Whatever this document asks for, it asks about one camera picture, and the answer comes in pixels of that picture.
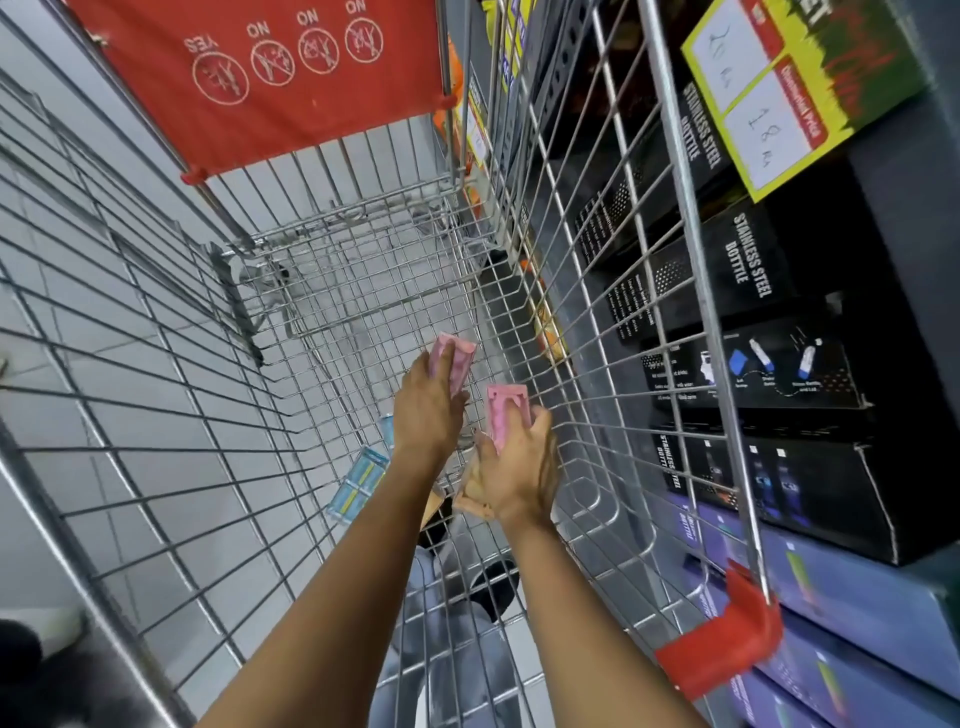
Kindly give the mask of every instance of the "pink box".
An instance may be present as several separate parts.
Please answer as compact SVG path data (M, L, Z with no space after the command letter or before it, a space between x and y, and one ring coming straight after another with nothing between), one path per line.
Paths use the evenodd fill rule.
M523 423L530 426L530 400L527 397L525 384L490 384L487 386L487 427L496 451L503 449L507 441L507 413L503 406L507 400L513 400L520 408Z
M430 376L437 373L437 364L440 363L441 354L447 343L452 343L457 348L453 353L453 369L450 370L450 396L457 394L464 388L464 382L467 381L467 372L470 370L470 364L473 363L473 355L477 351L477 345L472 341L460 339L448 333L442 333L437 337L433 344L433 351L430 352Z

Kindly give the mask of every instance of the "leg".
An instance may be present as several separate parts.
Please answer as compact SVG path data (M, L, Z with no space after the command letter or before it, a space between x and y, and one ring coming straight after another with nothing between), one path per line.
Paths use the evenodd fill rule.
M424 662L429 637L424 629L423 615L434 599L433 588L424 589L434 579L433 559L423 548L418 547L407 579L407 593L400 613L403 623L394 631L387 651L387 658L380 670L379 681L390 679L373 694L370 707L369 728L394 728L412 726L417 715L417 701L423 688L423 667L407 672L405 668Z
M471 589L471 599L464 599L441 610L439 620L429 622L430 628L441 630L435 635L438 652L454 645L467 643L449 656L431 661L430 697L431 723L439 724L457 716L467 716L465 728L518 728L519 700L516 696L491 706L492 700L516 686L510 645L500 630L492 630L492 617L502 615L513 599L516 579L501 579L488 591L486 578L502 573L501 565L482 576L479 585Z

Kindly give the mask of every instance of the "red label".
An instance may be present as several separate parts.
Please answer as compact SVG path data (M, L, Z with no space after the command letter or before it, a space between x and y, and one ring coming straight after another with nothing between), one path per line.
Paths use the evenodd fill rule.
M760 44L766 51L767 58L772 61L783 50L783 36L780 35L780 30L767 12L766 6L763 5L763 0L740 0L740 5L750 19L750 24L754 26L754 31L760 38Z
M68 0L194 177L447 106L435 0Z
M775 66L775 70L787 100L793 107L793 112L797 114L797 120L800 122L801 129L804 130L806 140L810 142L813 149L816 149L827 141L828 131L824 120L820 117L820 112L813 105L813 99L806 90L800 71L789 56L780 61Z

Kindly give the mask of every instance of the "blue package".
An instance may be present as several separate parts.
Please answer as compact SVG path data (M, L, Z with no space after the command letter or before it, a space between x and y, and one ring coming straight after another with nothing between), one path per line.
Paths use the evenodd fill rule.
M353 523L389 464L390 460L374 449L360 450L347 477L326 506L327 512L343 522Z
M698 549L685 497L660 521ZM747 564L739 516L700 503L708 559ZM780 604L909 675L960 699L960 544L905 567L891 567L795 533L760 526L767 576Z
M734 677L730 692L736 711L754 728L831 728L754 670Z
M700 563L688 557L687 583L699 587ZM724 579L708 570L698 594L700 610L712 618L730 599ZM802 617L782 610L783 640L756 669L831 725L876 728L949 728L960 725L960 705L868 655Z
M383 437L383 443L390 454L394 452L394 416L387 415L380 418L380 436Z
M743 372L743 368L746 366L747 361L747 354L742 352L740 349L734 349L730 356L730 371L735 375L740 376L740 373Z

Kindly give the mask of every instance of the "metal cart frame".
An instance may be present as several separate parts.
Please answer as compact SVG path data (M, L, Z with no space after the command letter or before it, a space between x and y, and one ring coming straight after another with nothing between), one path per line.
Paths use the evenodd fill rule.
M455 126L448 112L439 135L428 118L396 122L193 188L172 179L174 165L183 171L176 150L109 68L98 39L57 0L44 5L156 148L145 152L128 125L0 11L4 33L40 61L109 149L102 137L84 138L48 110L15 69L0 71L0 284L22 316L22 324L0 324L10 361L0 379L0 472L93 624L167 724L192 723L211 698L191 686L206 681L205 692L215 695L335 546L344 527L324 505L353 454L382 442L377 422L390 411L399 377L442 330L481 344L468 381L473 402L482 402L486 383L515 381L557 412L564 487L555 518L590 581L642 647L662 650L701 620L690 616L699 613L689 600L703 587L677 583L665 562L679 563L685 551L656 517L667 505L658 483L663 473L684 479L696 514L698 478L686 438L727 440L750 571L771 602L729 375L716 369L726 434L685 432L667 355L678 342L663 328L660 304L691 284L705 333L688 339L702 338L714 360L722 360L723 348L655 0L636 0L646 39L631 72L648 62L656 82L660 101L643 128L662 124L671 164L657 183L674 186L694 275L644 306L654 312L659 342L629 353L616 350L615 326L605 319L612 285L597 289L592 265L575 254L576 227L558 192L570 150L558 168L554 136L541 133L528 87L528 64L553 68L561 50L540 59L526 53L506 87L496 63L507 22L502 0L484 99L492 153L484 165L474 161L470 177L461 162L468 158L466 135L447 152L444 140ZM607 187L620 172L629 181L628 224L636 227L642 256L617 282L642 268L655 290L650 254L667 237L647 239L630 163L640 134L627 136L618 109L625 84L617 85L607 63L628 3L610 28L595 0L561 5L562 17L580 15L571 65L589 45L600 59L589 94L605 96L604 127L612 125L621 155ZM438 17L449 91L443 3ZM470 12L464 30L463 57L473 60ZM466 88L472 75L465 62ZM569 88L567 77L561 106ZM466 98L459 112L467 112ZM158 153L167 159L158 161ZM486 183L479 205L465 196L477 177ZM543 199L556 224L533 230L527 207ZM564 352L541 347L544 323L562 334ZM623 377L636 384L640 358L649 355L662 358L668 388L658 394L670 395L676 431L648 426L653 393L644 384L624 391ZM472 404L468 414L482 424L482 407ZM44 425L60 418L74 418L76 426ZM675 467L644 449L658 434L680 436L682 462ZM444 470L441 486L449 493L468 447ZM88 492L81 493L86 484L66 487L69 473L78 483L89 478ZM184 511L206 498L217 499L215 518L189 522ZM450 527L447 556L465 580L504 558L496 526L455 514ZM91 529L108 534L112 553L91 545ZM241 543L227 563L204 561L204 553ZM708 561L702 550L699 556ZM221 594L238 574L249 596L239 611ZM151 580L166 585L159 610L140 594ZM525 625L518 602L495 629L509 635ZM262 620L269 623L255 636L245 633ZM199 652L187 650L186 663L182 653L163 654L171 634L198 623L206 630ZM542 724L527 694L542 684L542 670L525 672L516 659L513 670L517 687L494 700L518 696L530 724Z

